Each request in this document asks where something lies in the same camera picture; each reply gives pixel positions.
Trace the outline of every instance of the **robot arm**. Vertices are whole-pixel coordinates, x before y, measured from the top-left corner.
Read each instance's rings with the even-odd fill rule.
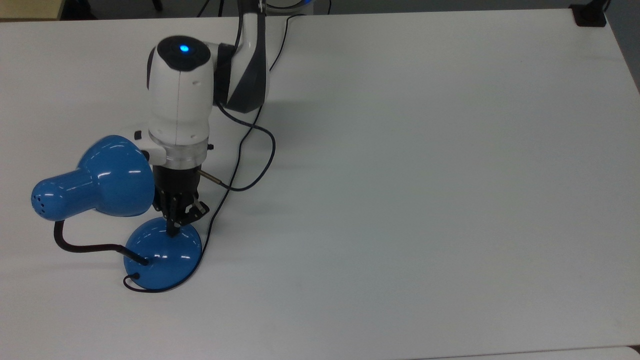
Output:
[[[147,63],[151,119],[120,133],[154,166],[153,206],[166,218],[170,236],[209,211],[198,200],[197,187],[213,103],[248,113],[262,106],[267,96],[264,3],[238,0],[238,8],[235,45],[206,44],[185,36],[158,43]]]

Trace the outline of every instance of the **floor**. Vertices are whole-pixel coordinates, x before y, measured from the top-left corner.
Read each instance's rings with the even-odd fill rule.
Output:
[[[67,0],[67,3],[86,2],[91,14],[80,17],[98,19],[145,19],[156,17],[195,17],[202,9],[202,17],[218,15],[221,0],[162,0],[163,10],[156,11],[152,0]],[[223,1],[223,16],[236,16],[235,0]],[[534,8],[567,8],[572,3],[588,0],[332,0],[332,14],[441,12],[462,10],[501,10]],[[325,14],[329,0],[316,0],[315,13]],[[607,18],[618,39],[627,65],[640,90],[640,1],[612,0]]]

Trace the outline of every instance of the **blue desk lamp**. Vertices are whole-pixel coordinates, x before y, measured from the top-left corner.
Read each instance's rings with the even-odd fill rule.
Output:
[[[129,277],[142,288],[171,288],[195,269],[200,236],[192,225],[177,236],[166,234],[163,218],[142,224],[126,247],[117,244],[71,245],[62,236],[65,219],[89,209],[116,217],[140,215],[154,200],[154,176],[145,155],[129,140],[107,136],[83,155],[77,169],[40,181],[31,205],[41,217],[55,221],[54,239],[71,252],[117,251],[125,256]]]

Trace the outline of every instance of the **white table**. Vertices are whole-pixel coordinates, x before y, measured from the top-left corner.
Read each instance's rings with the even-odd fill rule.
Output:
[[[283,18],[268,21],[273,59]],[[570,10],[304,17],[196,275],[133,293],[57,248],[33,185],[148,116],[145,65],[235,19],[0,24],[1,359],[411,359],[640,343],[640,96]],[[245,129],[217,113],[204,169]],[[236,184],[262,168],[252,135]],[[203,182],[215,206],[222,189]],[[86,212],[69,242],[124,243]],[[196,223],[204,234],[205,222]]]

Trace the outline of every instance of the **lamp head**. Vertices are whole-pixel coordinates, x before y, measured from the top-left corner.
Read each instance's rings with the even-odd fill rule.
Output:
[[[52,221],[93,208],[130,217],[151,206],[154,191],[153,173],[142,152],[122,136],[109,135],[87,150],[77,169],[40,181],[31,193],[31,205]]]

